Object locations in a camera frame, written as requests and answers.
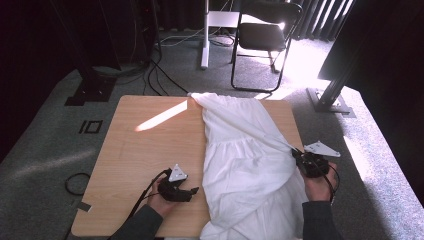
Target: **gray carpet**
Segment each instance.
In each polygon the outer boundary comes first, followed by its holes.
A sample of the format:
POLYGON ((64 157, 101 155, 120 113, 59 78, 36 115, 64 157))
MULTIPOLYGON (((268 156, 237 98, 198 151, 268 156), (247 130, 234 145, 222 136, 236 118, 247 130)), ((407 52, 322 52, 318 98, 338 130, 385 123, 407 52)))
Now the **gray carpet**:
MULTIPOLYGON (((201 70, 201 42, 185 41, 174 47, 163 47, 159 66, 189 92, 216 92, 235 97, 285 99, 290 102, 303 143, 311 144, 319 140, 342 155, 341 158, 330 160, 338 164, 341 177, 333 205, 334 218, 346 239, 424 239, 424 210, 360 94, 349 88, 342 92, 356 118, 314 111, 305 88, 324 89, 328 82, 316 80, 317 69, 308 68, 307 62, 313 58, 315 50, 302 53, 298 50, 302 45, 303 49, 308 49, 316 44, 307 40, 294 42, 283 84, 271 96, 231 88, 231 68, 228 64, 231 47, 211 45, 209 68, 201 70)), ((158 59, 158 54, 155 53, 154 59, 158 59)), ((106 68, 99 69, 113 72, 106 68)), ((254 73, 247 73, 252 69, 247 65, 241 69, 240 73, 244 72, 244 76, 250 79, 247 84, 260 82, 267 86, 272 82, 271 78, 277 77, 270 73, 269 68, 254 73)), ((161 94, 186 95, 158 71, 159 82, 166 93, 160 90, 155 73, 150 79, 161 94)), ((74 94, 80 81, 78 72, 73 71, 57 84, 0 165, 1 240, 65 239, 77 211, 76 204, 81 200, 80 196, 73 196, 65 190, 66 179, 75 173, 92 172, 121 96, 156 95, 149 86, 144 90, 146 84, 142 75, 122 77, 109 102, 65 107, 67 97, 74 94), (80 133, 84 121, 102 121, 102 126, 98 133, 80 133)), ((86 180, 76 180, 73 187, 83 191, 86 180)), ((72 234, 67 238, 80 239, 72 234)))

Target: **sleeve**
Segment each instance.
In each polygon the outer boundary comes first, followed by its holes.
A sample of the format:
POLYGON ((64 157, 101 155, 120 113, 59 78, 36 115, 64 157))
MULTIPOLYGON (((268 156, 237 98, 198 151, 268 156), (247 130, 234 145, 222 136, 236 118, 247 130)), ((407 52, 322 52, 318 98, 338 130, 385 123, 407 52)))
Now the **sleeve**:
POLYGON ((163 218, 149 205, 144 205, 128 219, 113 235, 112 240, 151 240, 162 224, 163 218))
POLYGON ((303 239, 343 239, 333 221, 330 202, 305 202, 303 207, 303 239))

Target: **black device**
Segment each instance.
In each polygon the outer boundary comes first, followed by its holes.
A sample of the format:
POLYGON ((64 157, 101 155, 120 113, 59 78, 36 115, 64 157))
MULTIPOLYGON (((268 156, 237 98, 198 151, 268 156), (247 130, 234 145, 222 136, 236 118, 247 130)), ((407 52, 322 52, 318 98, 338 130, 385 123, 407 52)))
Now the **black device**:
POLYGON ((299 149, 292 149, 292 155, 296 159, 299 170, 308 178, 318 178, 327 175, 330 167, 328 160, 322 155, 311 152, 302 152, 299 149))
POLYGON ((172 170, 169 168, 164 171, 166 177, 161 180, 158 186, 158 192, 162 197, 170 202, 190 202, 191 197, 197 193, 199 190, 198 187, 192 188, 191 190, 181 190, 179 189, 180 185, 186 180, 186 178, 170 181, 172 170))

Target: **white cloth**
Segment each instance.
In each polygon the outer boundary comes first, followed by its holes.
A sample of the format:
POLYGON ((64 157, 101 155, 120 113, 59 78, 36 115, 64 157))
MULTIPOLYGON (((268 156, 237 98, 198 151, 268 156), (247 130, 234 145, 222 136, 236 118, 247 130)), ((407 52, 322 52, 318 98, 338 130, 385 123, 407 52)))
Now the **white cloth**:
POLYGON ((294 239, 303 226, 304 182, 291 147, 253 98, 191 94, 207 138, 203 188, 211 221, 201 239, 294 239))

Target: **wooden table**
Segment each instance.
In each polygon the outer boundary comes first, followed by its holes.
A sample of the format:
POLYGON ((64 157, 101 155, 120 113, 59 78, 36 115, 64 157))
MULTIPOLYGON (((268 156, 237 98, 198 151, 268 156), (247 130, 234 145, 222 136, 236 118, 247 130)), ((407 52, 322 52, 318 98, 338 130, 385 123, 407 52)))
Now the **wooden table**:
MULTIPOLYGON (((303 149, 289 103, 282 100, 261 100, 261 103, 287 141, 303 149)), ((82 199, 91 205, 91 210, 78 209, 72 234, 112 235, 151 180, 178 163, 188 174, 180 188, 200 187, 200 190, 191 202, 175 208, 157 236, 198 237, 209 221, 201 188, 204 127, 202 107, 192 98, 123 96, 82 199)))

